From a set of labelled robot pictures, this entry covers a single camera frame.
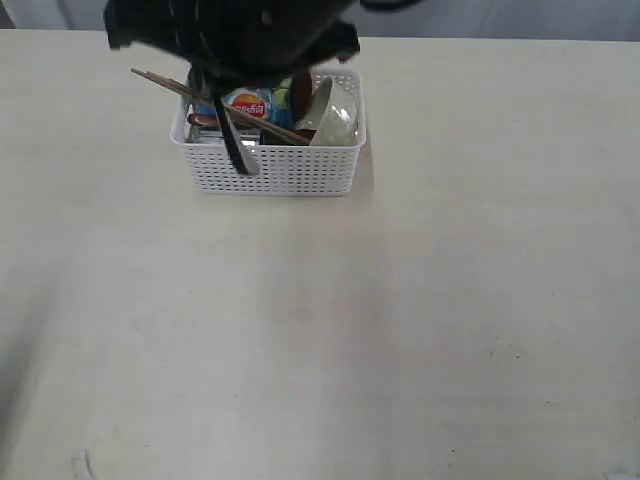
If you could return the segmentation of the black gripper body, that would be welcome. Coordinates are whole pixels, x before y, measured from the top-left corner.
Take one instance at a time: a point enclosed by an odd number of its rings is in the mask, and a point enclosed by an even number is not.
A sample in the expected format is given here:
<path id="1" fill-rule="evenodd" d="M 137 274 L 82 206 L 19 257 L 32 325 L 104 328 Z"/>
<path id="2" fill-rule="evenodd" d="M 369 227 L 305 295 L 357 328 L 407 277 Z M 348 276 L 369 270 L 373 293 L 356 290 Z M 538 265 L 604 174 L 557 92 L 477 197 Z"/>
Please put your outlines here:
<path id="1" fill-rule="evenodd" d="M 109 1 L 111 49 L 141 43 L 221 84 L 267 84 L 360 51 L 347 1 Z"/>

